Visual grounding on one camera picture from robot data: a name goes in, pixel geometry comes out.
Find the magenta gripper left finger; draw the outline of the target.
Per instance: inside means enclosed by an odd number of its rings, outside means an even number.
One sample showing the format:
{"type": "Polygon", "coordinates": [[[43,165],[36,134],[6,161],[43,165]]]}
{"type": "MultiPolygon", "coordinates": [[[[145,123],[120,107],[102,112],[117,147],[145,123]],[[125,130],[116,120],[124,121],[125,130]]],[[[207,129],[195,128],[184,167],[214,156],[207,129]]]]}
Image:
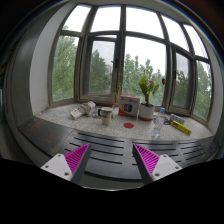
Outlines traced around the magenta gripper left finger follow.
{"type": "Polygon", "coordinates": [[[89,143],[80,146],[66,155],[56,154],[42,169],[65,180],[79,184],[91,154],[89,143]]]}

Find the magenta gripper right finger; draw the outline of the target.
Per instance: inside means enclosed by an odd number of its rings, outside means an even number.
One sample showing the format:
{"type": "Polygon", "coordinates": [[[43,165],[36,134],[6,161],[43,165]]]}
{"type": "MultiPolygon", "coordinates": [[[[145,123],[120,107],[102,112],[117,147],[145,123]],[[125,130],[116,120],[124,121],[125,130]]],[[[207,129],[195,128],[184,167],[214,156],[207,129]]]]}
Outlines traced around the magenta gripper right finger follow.
{"type": "Polygon", "coordinates": [[[158,155],[137,144],[133,145],[133,155],[144,185],[182,169],[182,167],[168,155],[158,155]]]}

